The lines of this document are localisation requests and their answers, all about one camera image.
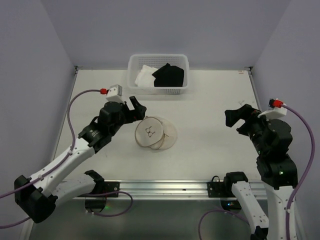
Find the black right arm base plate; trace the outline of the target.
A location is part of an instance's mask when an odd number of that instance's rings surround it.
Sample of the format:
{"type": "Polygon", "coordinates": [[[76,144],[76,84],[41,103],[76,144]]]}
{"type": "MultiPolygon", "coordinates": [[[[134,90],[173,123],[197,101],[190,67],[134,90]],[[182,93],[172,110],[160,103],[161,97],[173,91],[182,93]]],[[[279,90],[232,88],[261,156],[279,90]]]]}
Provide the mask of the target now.
{"type": "Polygon", "coordinates": [[[225,175],[223,180],[208,181],[207,194],[209,198],[234,198],[235,195],[232,193],[232,184],[235,183],[234,179],[229,175],[225,175]]]}

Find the white perforated plastic basket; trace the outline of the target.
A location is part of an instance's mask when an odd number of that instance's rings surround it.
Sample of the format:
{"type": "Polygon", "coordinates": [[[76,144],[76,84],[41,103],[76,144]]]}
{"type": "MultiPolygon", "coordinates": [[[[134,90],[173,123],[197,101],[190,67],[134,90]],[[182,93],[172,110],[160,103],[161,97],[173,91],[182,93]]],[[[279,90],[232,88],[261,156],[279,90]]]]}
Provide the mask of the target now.
{"type": "Polygon", "coordinates": [[[179,95],[189,87],[189,61],[184,54],[134,54],[126,79],[135,94],[179,95]]]}

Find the aluminium table edge rail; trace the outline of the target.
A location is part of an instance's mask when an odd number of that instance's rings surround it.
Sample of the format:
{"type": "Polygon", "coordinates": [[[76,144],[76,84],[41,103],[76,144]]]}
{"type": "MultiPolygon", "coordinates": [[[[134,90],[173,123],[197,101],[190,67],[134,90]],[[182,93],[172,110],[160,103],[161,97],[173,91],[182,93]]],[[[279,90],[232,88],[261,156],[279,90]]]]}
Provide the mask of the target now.
{"type": "MultiPolygon", "coordinates": [[[[118,180],[119,193],[117,197],[107,197],[111,200],[129,200],[130,197],[124,193],[128,193],[133,197],[134,201],[138,200],[235,200],[236,197],[215,196],[209,197],[207,180],[118,180]]],[[[277,196],[284,197],[287,201],[292,194],[291,186],[281,187],[279,190],[265,186],[260,180],[250,180],[250,194],[257,200],[267,200],[267,196],[271,192],[275,192],[277,196]]]]}

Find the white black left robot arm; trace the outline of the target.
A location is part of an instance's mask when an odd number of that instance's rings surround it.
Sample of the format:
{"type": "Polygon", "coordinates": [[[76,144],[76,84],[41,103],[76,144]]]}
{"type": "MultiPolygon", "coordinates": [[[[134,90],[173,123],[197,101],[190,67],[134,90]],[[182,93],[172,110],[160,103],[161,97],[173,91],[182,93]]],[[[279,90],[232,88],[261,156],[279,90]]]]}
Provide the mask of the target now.
{"type": "Polygon", "coordinates": [[[15,203],[35,223],[43,222],[54,212],[59,199],[54,190],[65,177],[109,144],[123,125],[145,118],[147,108],[135,96],[129,100],[133,109],[126,102],[105,103],[63,154],[30,177],[20,175],[14,181],[15,203]]]}

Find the black bra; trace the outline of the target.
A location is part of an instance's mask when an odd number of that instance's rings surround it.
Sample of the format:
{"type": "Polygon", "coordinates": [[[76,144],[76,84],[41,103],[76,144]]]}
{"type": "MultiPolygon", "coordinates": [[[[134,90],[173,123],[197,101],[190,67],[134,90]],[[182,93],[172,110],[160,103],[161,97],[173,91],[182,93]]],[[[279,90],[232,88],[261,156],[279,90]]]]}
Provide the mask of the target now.
{"type": "Polygon", "coordinates": [[[175,65],[166,65],[152,74],[155,77],[154,87],[178,88],[184,84],[185,71],[175,65]]]}

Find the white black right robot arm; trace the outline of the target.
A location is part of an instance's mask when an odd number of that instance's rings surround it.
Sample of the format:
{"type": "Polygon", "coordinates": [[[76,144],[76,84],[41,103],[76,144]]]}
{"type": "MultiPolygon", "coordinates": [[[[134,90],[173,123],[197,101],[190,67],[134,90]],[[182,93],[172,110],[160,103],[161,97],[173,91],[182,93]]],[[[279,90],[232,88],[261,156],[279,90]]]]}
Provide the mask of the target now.
{"type": "Polygon", "coordinates": [[[225,124],[244,123],[237,132],[250,138],[258,157],[256,167],[266,192],[268,212],[265,213],[243,172],[229,172],[224,185],[238,200],[250,226],[252,240],[297,239],[294,200],[298,171],[288,155],[293,140],[291,127],[280,119],[271,119],[249,104],[226,110],[225,124]]]}

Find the white mesh laundry bag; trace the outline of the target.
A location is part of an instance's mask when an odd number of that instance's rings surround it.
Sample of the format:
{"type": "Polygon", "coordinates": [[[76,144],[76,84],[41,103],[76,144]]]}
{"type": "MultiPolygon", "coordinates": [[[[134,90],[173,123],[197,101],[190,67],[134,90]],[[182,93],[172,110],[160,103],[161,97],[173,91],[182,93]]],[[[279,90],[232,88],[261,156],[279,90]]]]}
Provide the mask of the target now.
{"type": "Polygon", "coordinates": [[[147,116],[136,126],[134,138],[142,148],[163,151],[176,143],[178,131],[167,119],[147,116]]]}

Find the white bra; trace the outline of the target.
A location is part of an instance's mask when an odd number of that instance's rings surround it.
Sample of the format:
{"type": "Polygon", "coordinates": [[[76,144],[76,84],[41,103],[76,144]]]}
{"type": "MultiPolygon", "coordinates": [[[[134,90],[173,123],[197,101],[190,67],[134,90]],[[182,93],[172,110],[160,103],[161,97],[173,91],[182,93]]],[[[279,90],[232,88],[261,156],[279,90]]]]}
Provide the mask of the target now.
{"type": "Polygon", "coordinates": [[[144,64],[134,81],[135,85],[139,88],[153,88],[156,79],[153,76],[153,73],[157,70],[158,69],[155,67],[150,67],[144,64]]]}

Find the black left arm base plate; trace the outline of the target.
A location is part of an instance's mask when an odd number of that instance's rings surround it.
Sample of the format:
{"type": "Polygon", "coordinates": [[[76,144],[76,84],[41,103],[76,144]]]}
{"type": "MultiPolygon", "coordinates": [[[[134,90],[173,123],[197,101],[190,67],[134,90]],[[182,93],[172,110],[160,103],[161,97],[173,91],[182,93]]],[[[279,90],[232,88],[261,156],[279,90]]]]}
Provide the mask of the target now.
{"type": "Polygon", "coordinates": [[[120,182],[118,181],[100,181],[95,183],[95,186],[89,195],[117,192],[119,189],[120,182]]]}

